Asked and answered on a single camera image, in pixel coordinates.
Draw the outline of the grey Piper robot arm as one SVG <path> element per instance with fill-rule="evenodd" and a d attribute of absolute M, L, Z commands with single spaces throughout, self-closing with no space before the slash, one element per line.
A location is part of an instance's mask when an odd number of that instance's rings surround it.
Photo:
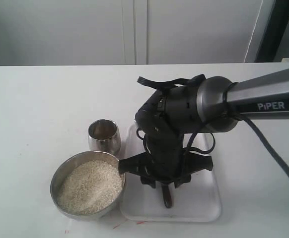
<path fill-rule="evenodd" d="M 135 115 L 144 152 L 119 161 L 120 173 L 138 175 L 143 184 L 176 187 L 201 170 L 212 170 L 210 150 L 193 146 L 199 133 L 232 130 L 238 121 L 289 119 L 289 69 L 243 82 L 222 76 L 138 83 L 155 92 Z"/>

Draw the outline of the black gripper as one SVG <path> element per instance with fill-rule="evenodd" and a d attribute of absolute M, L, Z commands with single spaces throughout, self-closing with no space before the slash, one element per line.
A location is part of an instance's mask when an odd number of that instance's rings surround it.
<path fill-rule="evenodd" d="M 154 92 L 135 115 L 138 129 L 144 132 L 145 151 L 119 161 L 119 173 L 131 173 L 142 184 L 155 188 L 158 181 L 179 187 L 201 170 L 213 169 L 209 154 L 199 155 L 184 147 L 184 135 L 197 130 L 195 90 Z"/>

